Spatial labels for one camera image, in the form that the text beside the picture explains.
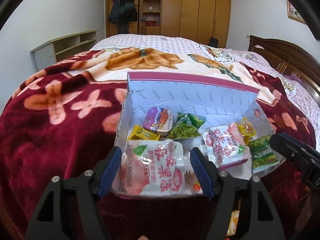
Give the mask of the person's right hand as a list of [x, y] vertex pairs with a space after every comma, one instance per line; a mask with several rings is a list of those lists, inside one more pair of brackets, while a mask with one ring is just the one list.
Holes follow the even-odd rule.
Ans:
[[316, 195], [309, 194], [306, 197], [306, 201], [304, 206], [302, 207], [300, 216], [296, 221], [297, 231], [301, 231], [304, 228], [304, 226], [306, 226], [309, 218], [311, 217], [313, 211], [316, 208], [317, 202], [318, 202], [318, 197]]

